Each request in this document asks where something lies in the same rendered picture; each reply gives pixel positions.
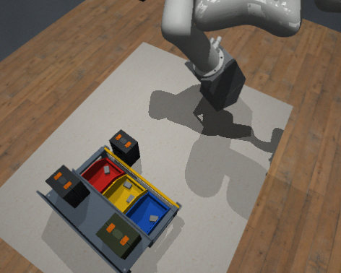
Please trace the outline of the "yellow bar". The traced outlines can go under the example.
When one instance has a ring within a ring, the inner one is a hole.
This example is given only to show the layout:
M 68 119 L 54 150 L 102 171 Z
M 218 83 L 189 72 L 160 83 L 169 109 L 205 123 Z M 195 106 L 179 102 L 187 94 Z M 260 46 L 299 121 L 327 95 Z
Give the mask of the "yellow bar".
M 120 158 L 118 158 L 116 155 L 114 155 L 109 149 L 106 147 L 104 148 L 108 154 L 110 154 L 112 157 L 114 157 L 116 160 L 118 160 L 124 167 L 126 167 L 128 170 L 130 170 L 134 175 L 136 175 L 139 179 L 141 179 L 143 182 L 145 182 L 150 188 L 152 188 L 154 191 L 156 191 L 159 195 L 161 195 L 164 199 L 166 199 L 168 202 L 170 202 L 172 205 L 175 205 L 179 208 L 179 206 L 169 199 L 164 193 L 162 193 L 160 190 L 158 190 L 156 187 L 154 187 L 149 181 L 147 181 L 145 178 L 143 178 L 140 174 L 138 174 L 135 170 L 133 170 L 131 167 L 129 167 L 124 161 L 122 161 Z

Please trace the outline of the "yellow bin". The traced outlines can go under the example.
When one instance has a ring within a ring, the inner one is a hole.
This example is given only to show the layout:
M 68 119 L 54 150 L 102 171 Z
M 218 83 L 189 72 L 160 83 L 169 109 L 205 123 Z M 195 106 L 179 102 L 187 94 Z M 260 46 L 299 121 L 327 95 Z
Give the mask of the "yellow bin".
M 130 189 L 123 186 L 125 181 L 132 184 Z M 130 175 L 126 174 L 116 179 L 103 193 L 103 195 L 116 205 L 124 214 L 126 214 L 133 204 L 146 193 L 147 192 L 142 185 L 136 182 Z M 126 200 L 129 198 L 130 194 L 135 197 L 130 203 L 128 203 Z

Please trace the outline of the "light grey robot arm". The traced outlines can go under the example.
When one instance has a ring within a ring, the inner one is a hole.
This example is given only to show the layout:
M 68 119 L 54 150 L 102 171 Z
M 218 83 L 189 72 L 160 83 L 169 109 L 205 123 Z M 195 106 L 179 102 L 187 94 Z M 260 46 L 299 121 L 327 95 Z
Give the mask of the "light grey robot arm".
M 161 32 L 199 76 L 211 77 L 224 64 L 222 38 L 213 43 L 215 39 L 209 40 L 204 32 L 253 25 L 286 38 L 299 31 L 302 19 L 303 0 L 165 0 Z

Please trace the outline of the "dark grey shelf rack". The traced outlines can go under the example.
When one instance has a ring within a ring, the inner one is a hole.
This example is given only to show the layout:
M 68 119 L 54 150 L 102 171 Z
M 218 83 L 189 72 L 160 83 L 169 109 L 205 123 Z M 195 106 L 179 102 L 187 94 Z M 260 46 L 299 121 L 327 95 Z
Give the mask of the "dark grey shelf rack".
M 117 273 L 131 273 L 129 270 L 134 265 L 136 260 L 142 255 L 147 247 L 151 248 L 154 242 L 162 234 L 164 229 L 167 228 L 172 219 L 177 215 L 177 212 L 182 208 L 182 206 L 178 202 L 176 202 L 176 204 L 179 206 L 179 208 L 175 205 L 172 207 L 168 206 L 163 200 L 142 185 L 136 178 L 134 178 L 116 162 L 110 159 L 106 150 L 104 149 L 105 147 L 107 149 L 110 148 L 107 145 L 104 145 L 87 161 L 85 161 L 77 170 L 72 168 L 73 174 L 75 174 L 90 191 L 90 194 L 76 208 L 73 208 L 70 204 L 64 201 L 53 189 L 45 196 L 39 191 L 37 191 L 37 193 L 114 271 Z M 125 174 L 131 176 L 136 182 L 147 189 L 147 192 L 150 192 L 156 196 L 159 200 L 161 200 L 162 203 L 170 208 L 168 213 L 159 222 L 150 235 L 146 234 L 146 232 L 144 232 L 138 225 L 130 220 L 122 211 L 120 211 L 94 186 L 92 186 L 81 176 L 81 174 L 84 173 L 100 156 L 102 157 L 100 160 L 107 157 L 110 161 L 122 169 Z M 64 214 L 65 218 L 60 214 L 59 211 Z M 107 247 L 107 245 L 96 236 L 96 232 L 99 231 L 102 226 L 104 226 L 104 224 L 113 216 L 115 212 L 120 215 L 128 224 L 130 224 L 142 238 L 125 260 L 120 258 L 116 253 L 109 249 L 109 247 Z

